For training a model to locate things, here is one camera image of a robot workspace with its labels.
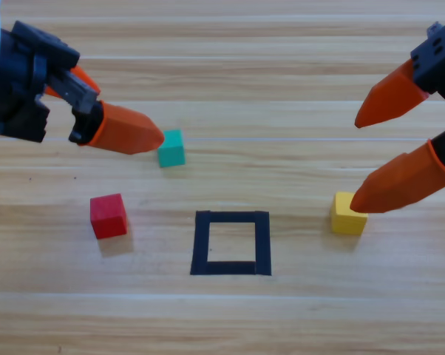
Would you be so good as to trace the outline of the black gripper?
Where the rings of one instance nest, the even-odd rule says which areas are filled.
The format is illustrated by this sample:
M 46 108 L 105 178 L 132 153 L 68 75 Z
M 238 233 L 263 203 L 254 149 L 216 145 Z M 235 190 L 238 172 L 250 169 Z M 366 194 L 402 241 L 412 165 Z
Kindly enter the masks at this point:
M 48 107 L 43 95 L 89 113 L 101 89 L 80 67 L 78 51 L 51 33 L 16 21 L 0 32 L 0 135 L 42 142 Z
M 410 58 L 371 88 L 357 113 L 357 128 L 399 118 L 435 92 L 445 100 L 445 25 L 431 25 Z

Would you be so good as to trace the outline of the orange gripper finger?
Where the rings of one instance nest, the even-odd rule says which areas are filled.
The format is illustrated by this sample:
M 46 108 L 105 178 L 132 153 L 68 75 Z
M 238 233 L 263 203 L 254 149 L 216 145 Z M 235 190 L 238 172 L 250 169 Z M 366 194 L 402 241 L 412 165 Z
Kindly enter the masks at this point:
M 96 101 L 89 113 L 74 109 L 72 114 L 69 140 L 79 146 L 133 155 L 156 150 L 165 140 L 148 116 L 122 106 Z
M 350 208 L 385 213 L 417 203 L 445 188 L 445 131 L 370 173 Z

